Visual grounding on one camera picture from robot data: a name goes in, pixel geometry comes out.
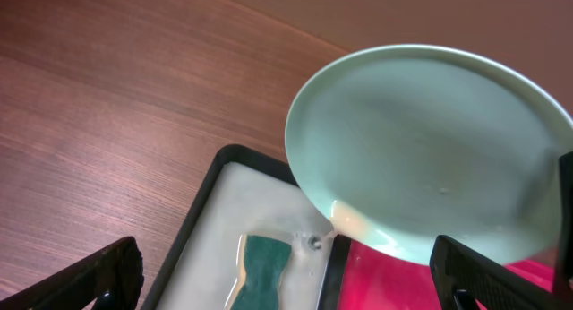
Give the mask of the light blue plate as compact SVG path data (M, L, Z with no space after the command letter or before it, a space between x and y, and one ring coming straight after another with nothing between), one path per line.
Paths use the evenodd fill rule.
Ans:
M486 57L406 44L339 58L295 96L285 148L336 231L400 260L428 263L440 235L501 264L558 241L571 117Z

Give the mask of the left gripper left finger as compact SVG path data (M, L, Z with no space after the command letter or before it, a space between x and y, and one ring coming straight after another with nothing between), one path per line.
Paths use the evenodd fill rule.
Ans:
M1 301L3 309L133 310L144 282L134 237L122 237L94 254Z

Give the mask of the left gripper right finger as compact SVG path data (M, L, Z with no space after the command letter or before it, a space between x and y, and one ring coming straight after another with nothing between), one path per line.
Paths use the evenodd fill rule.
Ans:
M445 310L562 310L572 308L570 292L551 293L457 240L436 238L430 269Z

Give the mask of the green yellow sponge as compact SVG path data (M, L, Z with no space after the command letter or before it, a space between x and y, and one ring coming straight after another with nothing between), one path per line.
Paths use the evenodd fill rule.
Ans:
M240 238L237 277L226 302L228 310L279 310L280 285L292 246L284 240L255 234Z

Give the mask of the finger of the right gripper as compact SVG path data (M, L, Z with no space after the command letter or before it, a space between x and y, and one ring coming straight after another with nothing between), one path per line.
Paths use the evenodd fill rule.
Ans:
M562 221L552 283L556 297L572 296L572 155L571 151L558 160Z

